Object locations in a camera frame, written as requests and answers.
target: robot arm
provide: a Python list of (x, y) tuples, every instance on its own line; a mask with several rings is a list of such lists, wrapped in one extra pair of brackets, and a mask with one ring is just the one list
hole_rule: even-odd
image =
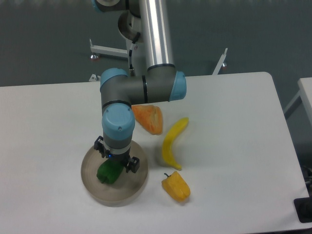
[(101, 75), (103, 137), (95, 141), (102, 157), (120, 161), (126, 172), (134, 173), (139, 160), (129, 155), (135, 127), (131, 105), (178, 100), (186, 95), (185, 76), (174, 66), (165, 1), (140, 0), (139, 6), (147, 73), (128, 77), (126, 71), (111, 68)]

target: white table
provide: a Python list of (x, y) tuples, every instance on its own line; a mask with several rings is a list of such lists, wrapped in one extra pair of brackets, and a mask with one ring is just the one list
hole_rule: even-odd
[(303, 103), (303, 106), (312, 125), (312, 78), (301, 78), (298, 81), (298, 86), (299, 91), (283, 110), (285, 118), (288, 119), (292, 115), (292, 113), (298, 108), (298, 106)]
[[(149, 157), (146, 187), (131, 204), (96, 202), (80, 178), (102, 134), (98, 82), (0, 88), (0, 233), (242, 234), (310, 228), (293, 200), (307, 197), (272, 77), (187, 78), (184, 100), (158, 103), (164, 134), (139, 124)], [(162, 189), (156, 158), (165, 133), (189, 117), (174, 145), (192, 194), (180, 205)]]

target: yellow banana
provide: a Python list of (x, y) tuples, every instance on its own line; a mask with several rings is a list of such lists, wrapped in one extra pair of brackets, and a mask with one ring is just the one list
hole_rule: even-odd
[(177, 136), (186, 128), (189, 123), (189, 118), (182, 118), (178, 122), (176, 122), (172, 128), (167, 133), (163, 143), (162, 143), (162, 158), (169, 166), (181, 170), (182, 167), (175, 160), (175, 157), (172, 153), (172, 144), (173, 141), (177, 138)]

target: metal stand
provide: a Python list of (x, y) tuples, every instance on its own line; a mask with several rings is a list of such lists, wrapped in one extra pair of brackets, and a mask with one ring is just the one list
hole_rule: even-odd
[(302, 103), (300, 90), (296, 93), (296, 95), (291, 99), (288, 105), (283, 109), (285, 119), (288, 119), (293, 112), (300, 106)]
[(221, 55), (215, 69), (214, 69), (214, 72), (213, 72), (213, 75), (218, 75), (218, 73), (220, 72), (220, 69), (222, 67), (226, 67), (227, 64), (224, 62), (225, 60), (225, 57), (226, 57), (226, 52), (228, 51), (228, 48), (225, 49), (224, 53)]
[(120, 58), (127, 58), (128, 52), (127, 50), (116, 49), (111, 47), (93, 45), (90, 39), (90, 50), (92, 53), (100, 54), (100, 55), (111, 55)]

